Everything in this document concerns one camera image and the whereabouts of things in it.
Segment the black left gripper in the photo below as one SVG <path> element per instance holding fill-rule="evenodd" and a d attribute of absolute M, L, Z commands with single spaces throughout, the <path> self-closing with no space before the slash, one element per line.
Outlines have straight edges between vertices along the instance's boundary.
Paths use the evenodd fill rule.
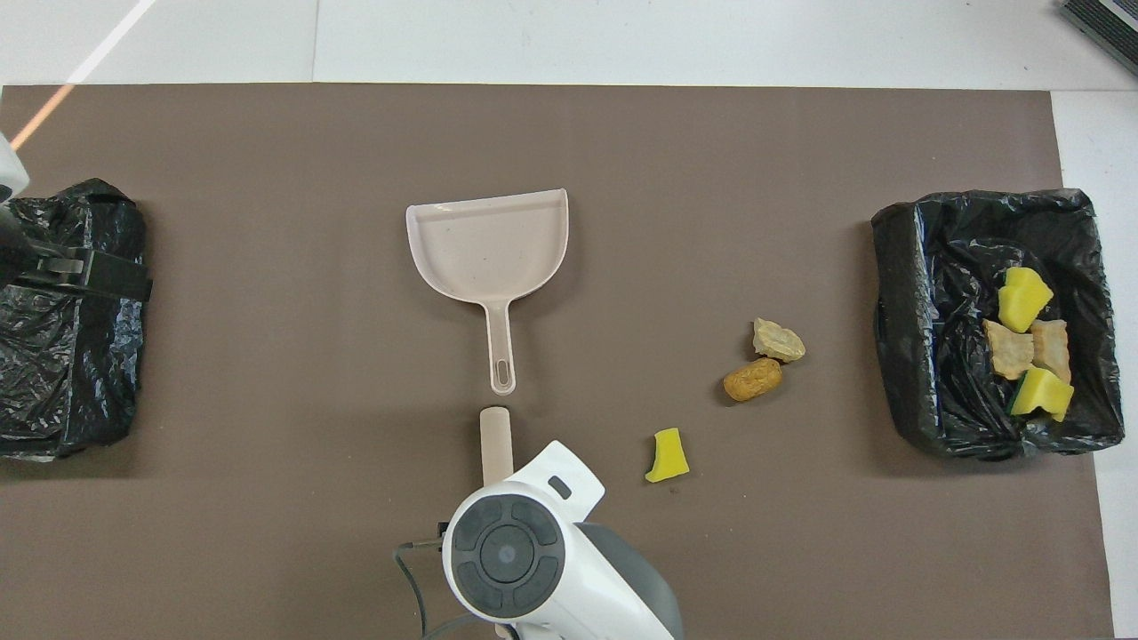
<path fill-rule="evenodd" d="M 41 256 L 33 251 L 20 222 L 1 206 L 1 287 L 36 284 L 75 297 L 148 302 L 152 279 L 145 264 L 117 259 L 109 252 L 65 251 Z"/>

